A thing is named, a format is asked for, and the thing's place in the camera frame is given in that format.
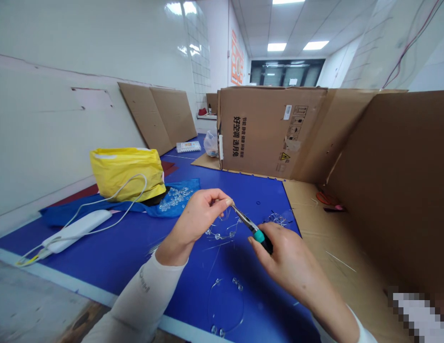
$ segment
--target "white cable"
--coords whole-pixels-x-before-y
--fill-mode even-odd
[[[110,226],[108,226],[108,227],[105,227],[105,228],[103,228],[103,229],[99,229],[99,230],[96,230],[96,231],[91,231],[91,232],[87,232],[87,233],[85,233],[85,234],[83,234],[83,235],[77,235],[77,236],[72,236],[72,237],[65,237],[65,238],[57,238],[57,239],[54,239],[54,240],[52,240],[52,241],[50,241],[47,245],[44,245],[43,246],[43,248],[39,251],[39,254],[44,254],[45,256],[44,257],[38,257],[36,260],[34,260],[33,262],[31,262],[31,263],[28,263],[28,264],[23,264],[23,263],[20,263],[26,256],[28,256],[29,254],[31,254],[34,250],[36,250],[36,249],[38,249],[39,247],[41,247],[42,246],[42,244],[40,244],[40,245],[38,245],[37,247],[35,247],[34,249],[32,249],[32,250],[30,250],[29,252],[27,252],[25,255],[23,255],[21,258],[20,258],[20,260],[17,262],[17,266],[20,266],[20,267],[24,267],[24,266],[29,266],[29,265],[31,265],[31,264],[34,264],[34,263],[36,263],[37,261],[39,261],[39,260],[42,260],[43,258],[45,258],[45,257],[47,257],[48,255],[50,255],[51,254],[51,252],[48,250],[48,247],[50,246],[50,244],[53,244],[53,243],[56,243],[56,242],[60,242],[60,241],[67,241],[67,240],[73,240],[73,239],[79,239],[79,238],[82,238],[82,237],[84,237],[84,236],[87,236],[87,235],[90,235],[90,234],[93,234],[93,233],[98,233],[98,232],[101,232],[101,231],[104,231],[104,230],[107,230],[107,229],[110,229],[111,227],[113,227],[113,226],[115,226],[115,225],[117,225],[119,222],[121,222],[122,221],[122,219],[126,216],[126,214],[130,211],[130,209],[132,208],[132,206],[134,205],[134,203],[135,202],[137,202],[138,200],[139,200],[139,198],[142,196],[142,194],[145,192],[145,189],[147,188],[147,178],[145,177],[145,175],[144,174],[136,174],[136,175],[134,175],[134,176],[132,176],[131,178],[129,178],[128,179],[128,181],[113,195],[113,196],[111,196],[110,198],[107,198],[107,199],[102,199],[102,200],[99,200],[99,201],[96,201],[96,202],[90,202],[90,203],[87,203],[87,204],[83,204],[83,205],[81,205],[80,207],[79,207],[79,209],[77,210],[77,212],[75,213],[75,215],[71,218],[71,220],[69,220],[67,223],[66,223],[66,225],[65,226],[63,226],[63,228],[62,228],[62,230],[64,229],[64,228],[66,228],[69,224],[71,224],[71,222],[77,217],[77,215],[79,214],[79,212],[80,212],[80,209],[83,207],[83,206],[87,206],[87,205],[93,205],[93,204],[96,204],[96,203],[99,203],[99,202],[103,202],[103,201],[108,201],[108,200],[111,200],[112,198],[115,198],[117,195],[118,195],[118,193],[128,184],[128,182],[130,182],[133,178],[135,178],[136,176],[142,176],[142,177],[144,177],[144,180],[145,180],[145,184],[144,184],[144,188],[142,189],[142,191],[141,191],[141,193],[139,194],[139,196],[133,201],[133,202],[131,202],[131,205],[130,205],[130,207],[128,207],[128,209],[126,210],[126,212],[123,214],[123,216],[116,222],[116,223],[114,223],[114,224],[112,224],[112,225],[110,225]]]

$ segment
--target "ceiling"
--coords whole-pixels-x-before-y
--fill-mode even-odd
[[[272,0],[232,0],[252,58],[325,58],[365,31],[377,0],[306,0],[272,5]],[[329,40],[321,50],[310,41]],[[267,51],[268,43],[287,43]]]

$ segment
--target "white long-sleeve shirt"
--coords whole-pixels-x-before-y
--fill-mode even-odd
[[[126,285],[112,310],[90,330],[82,343],[151,342],[184,267],[163,266],[154,253]],[[376,343],[357,316],[354,317],[360,329],[358,342]],[[313,320],[322,343],[335,342]]]

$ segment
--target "cardboard sheet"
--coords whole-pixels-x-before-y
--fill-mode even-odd
[[[329,186],[381,269],[444,300],[444,91],[376,95]]]
[[[161,156],[197,136],[184,91],[118,83],[145,143]]]
[[[222,167],[288,179],[326,93],[323,88],[222,89]]]
[[[293,180],[324,184],[349,134],[378,90],[330,89],[308,139],[302,144]]]
[[[378,342],[410,342],[403,323],[388,307],[383,290],[389,283],[352,235],[351,228],[357,225],[351,215],[327,213],[321,203],[316,206],[311,200],[318,191],[313,184],[286,181],[283,185],[303,240],[363,325]]]
[[[142,138],[150,149],[156,149],[161,156],[176,146],[169,139],[165,124],[149,87],[119,82],[125,99]]]
[[[209,168],[209,169],[222,170],[224,172],[232,172],[232,173],[243,174],[243,175],[253,175],[253,176],[257,176],[257,177],[261,177],[261,178],[275,179],[278,181],[285,180],[283,178],[275,178],[275,177],[270,177],[270,176],[266,176],[266,175],[253,174],[253,173],[248,173],[248,172],[243,172],[243,171],[239,172],[239,171],[228,170],[228,169],[220,169],[219,160],[214,157],[209,157],[207,154],[201,155],[195,161],[193,161],[191,164],[194,166],[198,166],[198,167],[205,167],[205,168]]]

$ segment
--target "plastic bag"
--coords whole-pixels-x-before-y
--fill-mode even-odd
[[[203,146],[210,157],[218,157],[217,135],[214,135],[211,130],[206,133]]]
[[[147,187],[138,202],[153,198],[166,191],[163,167],[155,149],[121,148],[97,149],[90,152],[93,174],[99,193],[109,198],[115,194],[129,178],[144,174]],[[116,202],[134,201],[144,188],[142,176],[132,179],[116,196]]]

